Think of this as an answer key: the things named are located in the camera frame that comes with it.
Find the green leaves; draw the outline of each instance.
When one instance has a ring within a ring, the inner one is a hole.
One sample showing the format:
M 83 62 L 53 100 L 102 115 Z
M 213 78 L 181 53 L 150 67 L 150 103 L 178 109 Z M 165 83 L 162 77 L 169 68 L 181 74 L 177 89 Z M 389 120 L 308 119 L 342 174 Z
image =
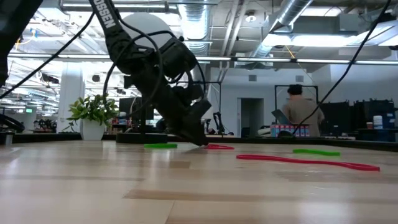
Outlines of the green leaves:
M 70 118 L 67 118 L 69 126 L 65 129 L 71 128 L 73 130 L 73 122 L 75 124 L 79 119 L 88 119 L 90 121 L 97 121 L 99 125 L 105 124 L 110 126 L 109 119 L 114 118 L 118 115 L 115 110 L 118 106 L 115 104 L 115 100 L 106 100 L 108 94 L 96 95 L 94 97 L 86 97 L 85 99 L 79 97 L 74 104 L 69 105 L 69 111 L 72 112 Z

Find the cup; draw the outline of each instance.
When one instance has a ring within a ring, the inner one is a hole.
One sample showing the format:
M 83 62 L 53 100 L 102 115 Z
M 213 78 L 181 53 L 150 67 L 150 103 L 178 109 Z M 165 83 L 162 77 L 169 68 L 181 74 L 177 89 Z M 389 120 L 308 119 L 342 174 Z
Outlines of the cup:
M 368 127 L 368 129 L 373 129 L 373 122 L 366 122 L 366 127 Z

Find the potted plant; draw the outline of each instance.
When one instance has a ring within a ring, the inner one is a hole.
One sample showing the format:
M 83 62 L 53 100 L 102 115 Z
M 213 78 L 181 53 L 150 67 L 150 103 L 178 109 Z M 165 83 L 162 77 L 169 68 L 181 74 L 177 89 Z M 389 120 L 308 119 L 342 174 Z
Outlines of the potted plant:
M 110 126 L 109 119 L 118 114 L 115 110 L 118 107 L 115 105 L 115 100 L 106 101 L 107 96 L 88 96 L 85 99 L 79 97 L 74 104 L 69 105 L 69 111 L 73 114 L 70 118 L 67 118 L 70 122 L 65 129 L 71 128 L 72 131 L 75 131 L 73 129 L 74 124 L 82 119 L 83 127 L 80 134 L 83 140 L 101 140 L 105 127 Z

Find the small red object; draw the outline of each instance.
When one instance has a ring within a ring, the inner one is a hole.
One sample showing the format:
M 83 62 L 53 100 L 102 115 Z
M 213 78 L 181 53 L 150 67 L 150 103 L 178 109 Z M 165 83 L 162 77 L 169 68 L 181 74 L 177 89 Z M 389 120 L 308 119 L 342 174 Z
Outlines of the small red object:
M 237 155 L 237 159 L 251 159 L 251 160 L 265 160 L 265 161 L 281 161 L 281 162 L 294 162 L 302 164 L 326 164 L 346 167 L 349 169 L 363 170 L 363 171 L 380 171 L 380 167 L 371 166 L 367 164 L 357 164 L 352 162 L 335 162 L 335 161 L 313 161 L 304 159 L 292 159 L 279 156 L 264 156 L 264 155 Z
M 206 149 L 234 149 L 234 147 L 209 144 L 206 146 Z

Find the white flower pot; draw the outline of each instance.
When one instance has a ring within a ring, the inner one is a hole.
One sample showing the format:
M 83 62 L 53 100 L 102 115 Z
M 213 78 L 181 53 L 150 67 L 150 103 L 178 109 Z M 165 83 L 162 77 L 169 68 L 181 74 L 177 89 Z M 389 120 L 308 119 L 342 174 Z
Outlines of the white flower pot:
M 83 140 L 100 141 L 105 131 L 105 124 L 100 125 L 97 121 L 83 120 L 80 135 Z

